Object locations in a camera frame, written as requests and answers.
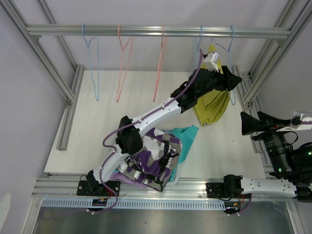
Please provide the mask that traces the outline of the olive yellow trousers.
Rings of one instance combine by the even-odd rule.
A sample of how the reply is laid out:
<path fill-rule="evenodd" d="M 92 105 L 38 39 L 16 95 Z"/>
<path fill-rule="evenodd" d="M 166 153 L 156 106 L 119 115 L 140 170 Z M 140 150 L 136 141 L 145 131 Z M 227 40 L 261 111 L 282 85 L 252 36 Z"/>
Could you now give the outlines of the olive yellow trousers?
<path fill-rule="evenodd" d="M 212 90 L 197 100 L 193 111 L 202 126 L 217 122 L 225 113 L 230 102 L 228 91 Z"/>

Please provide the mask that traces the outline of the teal trousers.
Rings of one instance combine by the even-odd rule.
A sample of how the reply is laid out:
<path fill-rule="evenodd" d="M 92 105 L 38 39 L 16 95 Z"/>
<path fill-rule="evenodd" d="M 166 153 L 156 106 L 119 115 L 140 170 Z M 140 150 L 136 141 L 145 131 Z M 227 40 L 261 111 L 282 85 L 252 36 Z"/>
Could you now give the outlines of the teal trousers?
<path fill-rule="evenodd" d="M 186 128 L 174 128 L 172 130 L 162 130 L 162 131 L 174 135 L 176 138 L 181 140 L 182 150 L 180 153 L 178 164 L 182 164 L 187 158 L 187 155 L 192 147 L 192 144 L 198 132 L 198 128 L 192 125 Z"/>

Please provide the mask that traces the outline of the pink wire hanger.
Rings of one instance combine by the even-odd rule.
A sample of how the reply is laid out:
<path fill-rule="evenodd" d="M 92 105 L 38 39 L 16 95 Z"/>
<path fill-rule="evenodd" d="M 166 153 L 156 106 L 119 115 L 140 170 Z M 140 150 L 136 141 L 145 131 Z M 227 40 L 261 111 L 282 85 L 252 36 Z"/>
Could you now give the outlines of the pink wire hanger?
<path fill-rule="evenodd" d="M 162 65 L 163 65 L 164 55 L 165 55 L 166 46 L 167 46 L 167 40 L 168 40 L 168 38 L 164 36 L 164 29 L 165 28 L 163 26 L 162 32 L 161 32 L 160 55 L 159 55 L 159 61 L 158 61 L 158 67 L 157 67 L 157 77 L 156 77 L 156 83 L 155 83 L 155 89 L 154 89 L 154 95 L 153 95 L 153 102 L 155 102 L 156 95 L 157 95 L 157 90 L 159 86 Z"/>
<path fill-rule="evenodd" d="M 123 86 L 125 83 L 125 79 L 127 77 L 129 65 L 130 65 L 134 37 L 129 37 L 128 40 L 125 43 L 123 43 L 122 38 L 121 38 L 121 24 L 118 25 L 117 36 L 118 36 L 118 40 L 119 40 L 119 44 L 121 48 L 121 58 L 120 58 L 120 65 L 119 65 L 118 87 L 117 87 L 117 97 L 116 97 L 116 102 L 119 103 L 121 93 L 123 90 Z"/>

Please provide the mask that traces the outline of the purple white patterned trousers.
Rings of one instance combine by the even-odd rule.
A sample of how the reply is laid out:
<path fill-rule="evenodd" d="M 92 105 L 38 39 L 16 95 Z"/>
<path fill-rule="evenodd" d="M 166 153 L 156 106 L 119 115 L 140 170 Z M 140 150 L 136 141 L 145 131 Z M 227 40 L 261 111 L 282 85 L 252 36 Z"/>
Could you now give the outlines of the purple white patterned trousers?
<path fill-rule="evenodd" d="M 128 156 L 117 170 L 131 182 L 162 192 L 178 164 L 182 142 L 157 128 L 149 130 L 141 139 L 141 150 Z"/>

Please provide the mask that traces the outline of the light blue wire hanger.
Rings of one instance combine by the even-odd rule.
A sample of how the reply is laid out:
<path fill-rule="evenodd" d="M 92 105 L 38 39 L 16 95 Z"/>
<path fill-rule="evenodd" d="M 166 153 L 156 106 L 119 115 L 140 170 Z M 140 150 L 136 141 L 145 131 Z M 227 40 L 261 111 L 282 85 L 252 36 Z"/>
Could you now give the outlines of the light blue wire hanger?
<path fill-rule="evenodd" d="M 100 77 L 99 77 L 99 66 L 100 66 L 100 56 L 99 56 L 99 38 L 98 36 L 86 36 L 86 23 L 81 26 L 81 34 L 84 40 L 87 59 L 90 72 L 90 78 L 93 85 L 93 92 L 95 100 L 100 101 Z"/>

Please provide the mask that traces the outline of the lilac purple trousers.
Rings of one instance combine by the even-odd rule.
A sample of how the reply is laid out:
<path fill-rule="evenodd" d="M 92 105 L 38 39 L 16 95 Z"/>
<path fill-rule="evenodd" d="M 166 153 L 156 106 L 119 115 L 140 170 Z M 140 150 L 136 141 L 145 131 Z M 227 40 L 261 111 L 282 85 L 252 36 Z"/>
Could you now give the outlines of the lilac purple trousers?
<path fill-rule="evenodd" d="M 110 176 L 110 180 L 120 180 L 120 181 L 123 181 L 127 184 L 135 185 L 135 186 L 143 188 L 143 189 L 148 188 L 147 185 L 135 182 L 120 172 L 113 172 L 112 175 Z"/>

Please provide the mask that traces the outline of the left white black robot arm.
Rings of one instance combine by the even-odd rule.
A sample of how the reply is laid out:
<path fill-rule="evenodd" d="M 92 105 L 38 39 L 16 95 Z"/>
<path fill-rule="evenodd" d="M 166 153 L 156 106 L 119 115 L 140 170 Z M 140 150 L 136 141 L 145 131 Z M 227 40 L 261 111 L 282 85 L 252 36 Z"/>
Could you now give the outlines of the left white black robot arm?
<path fill-rule="evenodd" d="M 115 144 L 101 166 L 86 176 L 88 190 L 100 195 L 106 182 L 118 170 L 131 182 L 162 192 L 178 163 L 182 142 L 156 128 L 164 120 L 193 108 L 200 97 L 211 91 L 231 91 L 242 78 L 227 66 L 221 71 L 198 67 L 170 97 L 139 117 L 124 116 L 119 123 Z"/>

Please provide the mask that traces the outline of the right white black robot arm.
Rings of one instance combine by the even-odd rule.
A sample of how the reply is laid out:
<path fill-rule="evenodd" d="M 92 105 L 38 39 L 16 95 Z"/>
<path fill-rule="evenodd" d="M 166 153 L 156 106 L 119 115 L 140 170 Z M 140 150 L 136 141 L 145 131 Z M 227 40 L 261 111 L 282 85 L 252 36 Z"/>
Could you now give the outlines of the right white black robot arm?
<path fill-rule="evenodd" d="M 242 175 L 226 175 L 222 192 L 227 197 L 245 194 L 275 194 L 295 198 L 299 202 L 312 201 L 312 144 L 294 149 L 285 134 L 311 130 L 312 115 L 294 112 L 290 119 L 279 119 L 259 111 L 258 117 L 241 112 L 242 135 L 252 135 L 254 141 L 262 141 L 269 156 L 273 180 L 256 180 Z"/>

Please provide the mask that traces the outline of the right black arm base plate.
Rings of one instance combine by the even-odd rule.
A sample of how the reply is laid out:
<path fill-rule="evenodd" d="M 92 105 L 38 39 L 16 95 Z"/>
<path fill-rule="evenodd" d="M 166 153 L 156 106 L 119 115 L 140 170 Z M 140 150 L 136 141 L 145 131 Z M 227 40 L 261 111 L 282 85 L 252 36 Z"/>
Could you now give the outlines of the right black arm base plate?
<path fill-rule="evenodd" d="M 207 198 L 217 198 L 222 201 L 230 201 L 231 199 L 250 199 L 251 194 L 243 195 L 238 190 L 231 190 L 228 186 L 221 182 L 208 182 L 206 185 Z"/>

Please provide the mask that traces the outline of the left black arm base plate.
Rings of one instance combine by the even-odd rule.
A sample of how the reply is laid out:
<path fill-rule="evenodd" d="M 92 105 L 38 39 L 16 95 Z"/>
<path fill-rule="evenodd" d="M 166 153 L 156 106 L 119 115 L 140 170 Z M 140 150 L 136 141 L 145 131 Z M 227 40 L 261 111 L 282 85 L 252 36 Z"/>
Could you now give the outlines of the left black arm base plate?
<path fill-rule="evenodd" d="M 115 196 L 113 192 L 119 196 L 119 190 L 121 183 L 119 181 L 107 181 L 103 184 L 95 183 L 91 185 L 87 180 L 81 180 L 78 183 L 77 195 L 78 196 Z"/>

